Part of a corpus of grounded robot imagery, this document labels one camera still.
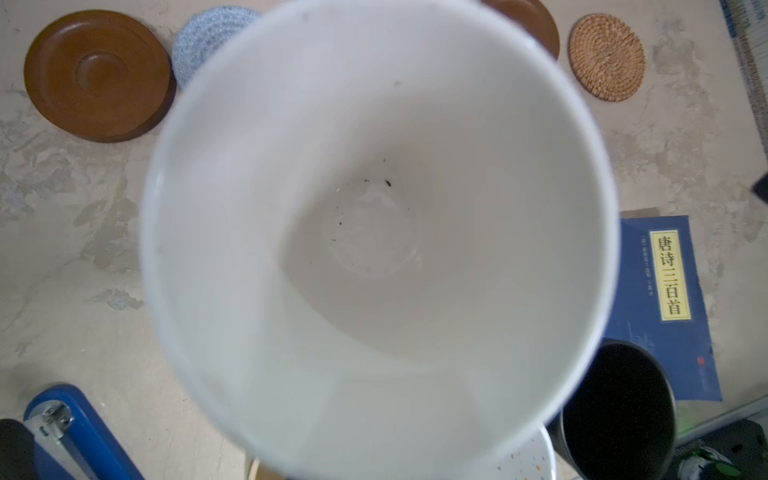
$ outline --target white cup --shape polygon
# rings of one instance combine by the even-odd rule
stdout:
[[[617,227],[598,129],[519,27],[467,0],[297,0],[175,104],[141,264],[180,381],[266,465],[425,480],[574,390]]]

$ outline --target cup rim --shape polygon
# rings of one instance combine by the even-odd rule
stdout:
[[[619,215],[617,193],[611,173],[611,162],[605,149],[600,130],[593,119],[585,100],[580,96],[574,83],[557,66],[549,53],[539,45],[528,33],[508,19],[502,17],[491,7],[473,0],[294,0],[275,7],[274,10],[260,17],[238,35],[230,39],[215,55],[208,59],[197,72],[192,82],[184,91],[184,95],[174,103],[166,124],[157,140],[141,200],[141,218],[139,233],[139,253],[141,275],[144,282],[145,302],[153,318],[157,340],[160,343],[167,361],[170,363],[175,376],[184,388],[195,398],[197,404],[212,423],[225,435],[242,445],[247,451],[262,458],[281,472],[292,476],[318,478],[315,472],[308,472],[301,465],[292,465],[279,458],[261,439],[245,431],[238,425],[237,419],[232,419],[224,409],[217,408],[217,400],[212,392],[204,386],[196,375],[193,363],[182,348],[171,328],[174,318],[161,288],[161,272],[157,261],[157,241],[155,238],[159,208],[158,200],[163,190],[167,159],[171,151],[173,139],[181,130],[182,119],[190,108],[205,94],[208,84],[223,66],[236,61],[241,50],[253,41],[259,41],[262,35],[268,35],[272,28],[301,18],[308,9],[344,8],[355,5],[398,5],[403,9],[442,8],[463,17],[467,22],[474,23],[479,31],[493,35],[502,40],[510,50],[517,51],[528,67],[537,71],[541,81],[548,82],[553,95],[564,110],[572,117],[574,129],[584,144],[589,167],[598,186],[598,199],[601,205],[601,229],[605,252],[602,258],[599,277],[598,294],[592,305],[592,316],[588,322],[588,332],[581,340],[580,353],[575,362],[566,370],[566,380],[555,387],[555,394],[541,403],[534,412],[528,414],[525,427],[499,442],[488,455],[500,455],[519,442],[534,434],[539,426],[554,417],[570,394],[575,391],[581,378],[587,371],[592,356],[600,344],[602,334],[607,325],[608,315],[613,303],[614,291],[618,275],[619,261]]]

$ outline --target round coaster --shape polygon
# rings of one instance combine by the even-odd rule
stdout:
[[[579,82],[595,97],[622,101],[640,87],[645,55],[640,39],[613,15],[594,13],[576,22],[568,58]]]
[[[176,93],[168,53],[152,32],[106,10],[72,13],[45,27],[27,52],[24,82],[52,124],[105,143],[149,131]]]
[[[560,34],[552,14],[539,0],[483,0],[483,3],[525,29],[552,54],[560,55]]]
[[[213,7],[192,17],[176,35],[170,52],[179,86],[186,88],[221,45],[258,17],[245,7]]]

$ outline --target blue knitted coaster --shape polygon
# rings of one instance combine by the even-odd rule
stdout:
[[[176,35],[170,52],[179,86],[186,88],[208,57],[258,17],[245,7],[213,7],[192,17]]]

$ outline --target wooden coaster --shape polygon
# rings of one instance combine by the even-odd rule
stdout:
[[[552,14],[539,0],[483,0],[499,13],[517,22],[552,54],[560,55],[560,34]]]
[[[640,87],[645,55],[640,39],[613,15],[594,13],[576,22],[568,58],[579,82],[595,97],[622,101]]]
[[[105,10],[76,12],[45,27],[27,52],[24,82],[52,124],[107,143],[149,131],[176,94],[168,53],[152,32]]]

